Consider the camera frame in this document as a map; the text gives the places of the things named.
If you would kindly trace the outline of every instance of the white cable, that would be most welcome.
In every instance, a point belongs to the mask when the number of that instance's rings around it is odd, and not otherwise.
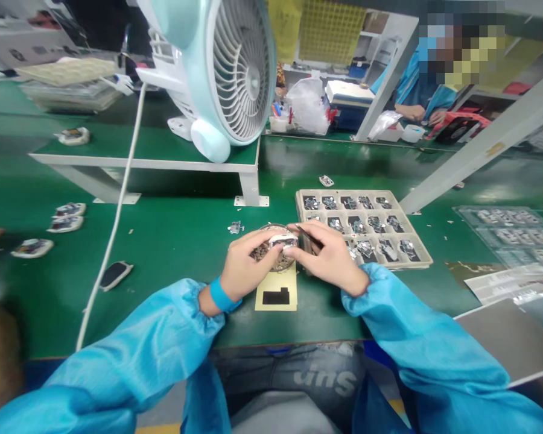
[[[135,154],[135,146],[137,144],[137,138],[139,137],[139,129],[141,127],[141,116],[143,114],[143,103],[145,101],[146,91],[147,91],[147,84],[143,83],[143,86],[141,87],[141,94],[139,95],[139,105],[137,106],[135,130],[133,131],[133,139],[131,140],[131,148],[129,150],[127,166],[125,167],[125,176],[122,179],[121,193],[119,194],[119,202],[116,205],[115,224],[113,224],[113,230],[110,232],[109,243],[107,244],[107,251],[104,253],[103,263],[101,264],[101,269],[98,272],[95,286],[92,287],[92,292],[90,293],[89,302],[86,305],[86,309],[84,310],[83,322],[80,324],[80,332],[78,334],[77,351],[80,351],[80,349],[83,347],[84,334],[86,333],[86,327],[89,324],[89,318],[91,316],[92,306],[95,304],[95,298],[97,297],[101,280],[103,279],[104,272],[107,269],[110,252],[113,250],[113,243],[115,242],[116,230],[119,227],[119,221],[121,220],[122,201],[123,201],[123,198],[125,197],[125,192],[127,191],[127,183],[129,182],[129,174],[131,173],[131,163],[133,162],[133,156]]]

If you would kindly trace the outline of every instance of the tweezers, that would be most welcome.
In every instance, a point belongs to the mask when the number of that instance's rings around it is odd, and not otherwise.
[[[305,229],[303,229],[299,224],[294,223],[294,226],[297,227],[297,229],[304,234],[304,236],[309,239],[312,243],[316,245],[318,249],[322,249],[324,247],[324,244],[320,240],[318,240],[316,237],[311,235],[309,232],[307,232]]]

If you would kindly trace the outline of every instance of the white plastic bag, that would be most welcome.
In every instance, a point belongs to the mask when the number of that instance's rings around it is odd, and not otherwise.
[[[370,141],[377,140],[378,136],[385,132],[389,127],[397,123],[402,115],[393,110],[386,110],[378,116],[376,123],[368,134]]]
[[[319,78],[303,78],[286,94],[285,100],[293,109],[296,131],[325,135],[330,126],[326,107],[321,98],[324,95]]]

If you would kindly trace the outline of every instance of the beige plastic tray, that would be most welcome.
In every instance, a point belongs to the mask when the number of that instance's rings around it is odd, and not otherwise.
[[[305,209],[305,197],[313,196],[318,201],[317,210],[307,210]],[[334,201],[338,205],[337,210],[328,210],[326,209],[322,198],[325,196],[333,196]],[[374,209],[365,209],[364,206],[358,201],[358,197],[367,196],[370,199],[370,202],[374,206]],[[342,203],[341,199],[343,197],[351,197],[355,200],[357,204],[356,209],[347,209]],[[384,197],[390,203],[391,209],[385,209],[380,204],[377,203],[376,198]],[[338,217],[344,228],[344,240],[346,243],[358,253],[356,256],[356,263],[363,264],[365,263],[364,257],[356,250],[356,247],[360,241],[369,241],[373,247],[374,255],[370,258],[368,262],[378,262],[381,265],[384,265],[390,269],[400,269],[400,268],[428,268],[433,260],[429,255],[427,249],[424,247],[420,237],[410,224],[410,221],[406,217],[402,208],[398,204],[398,201],[394,195],[389,190],[299,190],[296,192],[296,205],[297,205],[297,215],[300,221],[307,221],[311,218],[318,216],[320,221],[328,224],[330,218]],[[355,234],[352,229],[352,224],[349,222],[350,217],[359,217],[362,220],[366,228],[366,234]],[[368,224],[369,216],[377,216],[381,222],[386,226],[384,227],[385,232],[382,234],[374,232],[372,226]],[[387,218],[389,216],[396,216],[400,224],[402,225],[403,233],[398,233],[394,228],[387,223]],[[385,239],[390,241],[393,249],[398,255],[398,261],[389,262],[386,256],[380,252],[379,240]],[[402,240],[409,240],[414,246],[414,251],[418,256],[418,261],[411,261],[401,249],[400,242]],[[304,249],[308,252],[311,251],[311,245],[307,238],[303,239]]]

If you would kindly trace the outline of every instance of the electric fan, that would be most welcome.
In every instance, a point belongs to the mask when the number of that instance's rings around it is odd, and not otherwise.
[[[223,163],[230,145],[260,134],[275,89],[273,35],[263,0],[138,0],[150,27],[154,69],[140,79],[163,87],[184,116],[171,131]]]

